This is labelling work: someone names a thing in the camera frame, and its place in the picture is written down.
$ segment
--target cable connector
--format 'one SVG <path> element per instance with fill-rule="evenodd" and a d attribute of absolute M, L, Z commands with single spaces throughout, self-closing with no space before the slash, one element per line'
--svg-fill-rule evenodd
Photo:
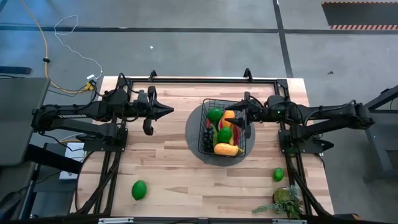
<path fill-rule="evenodd" d="M 83 89 L 84 91 L 90 91 L 90 90 L 94 90 L 93 85 L 90 82 L 86 83 L 86 86 Z"/>

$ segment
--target fruit basket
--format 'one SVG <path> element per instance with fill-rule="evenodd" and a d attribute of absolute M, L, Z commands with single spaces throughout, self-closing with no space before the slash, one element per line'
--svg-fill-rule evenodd
<path fill-rule="evenodd" d="M 235 103 L 237 102 L 208 98 L 203 100 L 198 140 L 200 153 L 223 157 L 246 155 L 244 130 L 224 120 L 225 118 L 246 119 L 244 111 L 225 110 L 227 106 Z"/>

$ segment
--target round black tray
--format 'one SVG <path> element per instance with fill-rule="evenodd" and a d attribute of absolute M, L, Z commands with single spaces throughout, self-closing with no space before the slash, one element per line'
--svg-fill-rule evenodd
<path fill-rule="evenodd" d="M 241 162 L 246 156 L 248 156 L 254 145 L 254 138 L 256 136 L 254 126 L 251 124 L 251 137 L 246 139 L 246 154 L 243 157 L 225 157 L 212 154 L 204 154 L 198 150 L 198 139 L 200 135 L 200 128 L 198 127 L 201 120 L 202 105 L 195 108 L 191 115 L 188 117 L 185 126 L 185 139 L 187 140 L 189 149 L 192 153 L 203 161 L 205 164 L 210 164 L 214 166 L 231 166 Z"/>

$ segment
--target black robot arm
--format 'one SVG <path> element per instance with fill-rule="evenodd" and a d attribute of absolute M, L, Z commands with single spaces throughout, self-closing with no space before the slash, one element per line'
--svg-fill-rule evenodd
<path fill-rule="evenodd" d="M 108 122 L 116 115 L 126 121 L 145 118 L 143 129 L 147 135 L 153 135 L 152 120 L 157 120 L 174 111 L 173 108 L 157 101 L 154 86 L 148 88 L 147 93 L 140 90 L 137 99 L 130 102 L 130 97 L 122 88 L 106 91 L 99 101 L 92 101 L 88 105 L 45 105 L 33 111 L 32 127 L 36 132 L 65 129 L 94 135 L 105 141 L 115 140 L 119 135 L 119 128 L 113 123 L 101 125 L 82 122 L 77 118 L 91 118 L 95 121 Z"/>
<path fill-rule="evenodd" d="M 245 92 L 244 99 L 226 110 L 245 111 L 244 119 L 227 119 L 246 130 L 246 137 L 250 137 L 251 122 L 285 122 L 290 125 L 291 141 L 309 139 L 317 134 L 334 131 L 341 128 L 367 129 L 374 122 L 369 110 L 361 103 L 350 101 L 345 105 L 306 107 L 297 105 L 283 96 L 270 96 L 262 105 Z M 307 126 L 309 120 L 326 119 L 326 121 Z"/>

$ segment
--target fake fruit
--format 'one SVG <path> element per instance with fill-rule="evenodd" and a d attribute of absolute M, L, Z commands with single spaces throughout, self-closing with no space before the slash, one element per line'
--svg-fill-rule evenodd
<path fill-rule="evenodd" d="M 216 126 L 214 126 L 214 124 L 210 124 L 210 127 L 212 128 L 213 131 L 213 148 L 216 147 L 217 143 L 218 143 L 218 133 L 217 133 L 217 129 Z"/>
<path fill-rule="evenodd" d="M 237 145 L 237 144 L 239 144 L 239 137 L 240 137 L 240 135 L 241 135 L 241 128 L 239 128 L 238 126 L 236 126 L 236 125 L 233 125 L 233 128 L 232 128 L 233 130 L 233 138 L 234 138 L 234 144 L 235 145 Z"/>
<path fill-rule="evenodd" d="M 218 137 L 217 140 L 220 143 L 229 143 L 229 140 L 232 137 L 232 131 L 231 128 L 221 128 L 220 131 L 218 132 Z"/>
<path fill-rule="evenodd" d="M 131 195 L 135 200 L 141 200 L 147 194 L 147 185 L 143 180 L 137 180 L 132 186 Z"/>
<path fill-rule="evenodd" d="M 206 128 L 205 132 L 203 133 L 203 145 L 204 145 L 203 150 L 205 152 L 213 152 L 214 149 L 213 136 L 214 136 L 213 128 L 209 126 L 208 128 Z"/>
<path fill-rule="evenodd" d="M 238 146 L 232 146 L 226 143 L 218 143 L 216 147 L 214 147 L 214 152 L 218 155 L 224 156 L 235 156 L 239 151 Z"/>
<path fill-rule="evenodd" d="M 217 123 L 223 117 L 223 112 L 220 109 L 211 109 L 207 112 L 207 118 L 212 123 Z"/>
<path fill-rule="evenodd" d="M 272 177 L 276 182 L 281 181 L 284 178 L 284 170 L 282 168 L 276 168 Z"/>
<path fill-rule="evenodd" d="M 232 146 L 234 146 L 235 144 L 234 144 L 234 129 L 233 129 L 233 127 L 231 127 L 232 128 L 232 136 L 231 136 L 231 139 L 229 140 L 229 144 L 230 145 L 232 145 Z"/>
<path fill-rule="evenodd" d="M 234 111 L 225 111 L 224 116 L 221 119 L 221 124 L 223 127 L 231 127 L 231 123 L 229 121 L 226 121 L 226 118 L 235 118 L 235 113 Z"/>

